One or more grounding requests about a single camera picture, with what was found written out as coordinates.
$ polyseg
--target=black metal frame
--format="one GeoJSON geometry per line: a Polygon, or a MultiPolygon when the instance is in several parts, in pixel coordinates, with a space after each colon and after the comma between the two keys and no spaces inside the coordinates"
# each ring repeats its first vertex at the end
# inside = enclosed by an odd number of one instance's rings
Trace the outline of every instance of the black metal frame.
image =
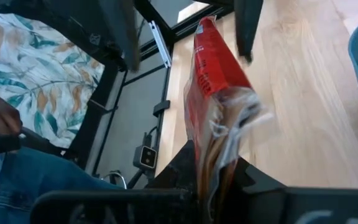
{"type": "MultiPolygon", "coordinates": [[[[179,22],[177,25],[173,26],[172,28],[167,25],[167,23],[164,21],[164,19],[161,17],[161,15],[157,12],[157,10],[151,5],[148,0],[134,0],[134,6],[138,10],[138,12],[144,17],[144,19],[147,22],[154,21],[160,28],[161,34],[163,36],[163,39],[167,45],[167,49],[169,51],[170,56],[172,57],[173,48],[176,42],[179,40],[182,40],[183,38],[189,36],[190,34],[194,34],[195,30],[197,28],[197,25],[202,17],[205,16],[216,16],[217,19],[220,19],[221,17],[228,15],[229,13],[233,12],[233,0],[213,0],[213,1],[201,1],[201,2],[208,2],[212,5],[206,6],[204,9],[194,13],[189,18],[185,19],[184,21],[179,22]]],[[[155,54],[158,53],[157,44],[154,40],[150,40],[144,45],[140,47],[140,60],[143,61],[155,54]]],[[[96,162],[93,167],[92,174],[96,175],[96,171],[99,166],[100,158],[103,153],[103,148],[106,144],[106,139],[109,133],[109,128],[112,123],[112,119],[114,117],[115,111],[117,110],[117,105],[119,102],[119,98],[122,92],[122,89],[133,83],[137,80],[140,80],[141,78],[146,77],[147,75],[150,75],[160,69],[162,69],[164,66],[159,65],[158,67],[155,67],[131,80],[126,81],[126,75],[127,71],[125,72],[124,79],[120,85],[117,98],[114,102],[114,107],[110,111],[106,111],[107,113],[111,113],[111,116],[109,118],[109,123],[107,130],[103,137],[103,142],[100,147],[100,150],[98,152],[98,156],[96,158],[96,162]]],[[[168,82],[169,82],[169,76],[170,76],[170,68],[167,68],[166,74],[165,74],[165,81],[163,86],[163,92],[161,101],[165,101],[167,98],[167,91],[168,91],[168,82]]],[[[155,144],[154,149],[158,151],[159,145],[160,145],[160,136],[161,136],[161,127],[163,123],[163,113],[158,116],[157,121],[157,133],[155,137],[155,144]]]]}

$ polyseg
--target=snack bag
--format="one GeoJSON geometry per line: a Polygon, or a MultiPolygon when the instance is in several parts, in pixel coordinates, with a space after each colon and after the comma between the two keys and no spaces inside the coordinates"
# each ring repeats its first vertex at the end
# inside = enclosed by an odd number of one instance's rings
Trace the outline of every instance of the snack bag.
{"type": "Polygon", "coordinates": [[[219,219],[219,206],[232,180],[243,129],[262,111],[257,94],[216,29],[215,17],[200,20],[184,94],[188,139],[195,143],[202,222],[212,223],[219,219]]]}

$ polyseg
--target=floral fabric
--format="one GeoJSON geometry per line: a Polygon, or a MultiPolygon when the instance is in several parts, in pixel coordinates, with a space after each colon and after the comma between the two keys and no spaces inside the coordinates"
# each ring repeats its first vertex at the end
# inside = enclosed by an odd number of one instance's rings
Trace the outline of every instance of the floral fabric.
{"type": "Polygon", "coordinates": [[[71,144],[103,70],[42,22],[0,14],[0,97],[54,145],[71,144]]]}

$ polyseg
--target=denim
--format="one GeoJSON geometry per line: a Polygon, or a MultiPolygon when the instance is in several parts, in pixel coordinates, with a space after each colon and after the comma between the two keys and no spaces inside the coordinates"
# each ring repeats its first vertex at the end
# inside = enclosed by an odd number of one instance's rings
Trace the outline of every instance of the denim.
{"type": "Polygon", "coordinates": [[[0,223],[29,223],[35,200],[53,190],[120,189],[74,163],[33,149],[5,155],[0,173],[0,223]]]}

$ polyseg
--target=hand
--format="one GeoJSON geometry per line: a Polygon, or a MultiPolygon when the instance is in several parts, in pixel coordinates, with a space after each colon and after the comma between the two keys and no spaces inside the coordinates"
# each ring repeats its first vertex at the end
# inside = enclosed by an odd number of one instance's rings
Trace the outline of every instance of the hand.
{"type": "Polygon", "coordinates": [[[19,112],[0,98],[0,134],[20,134],[21,129],[19,112]]]}

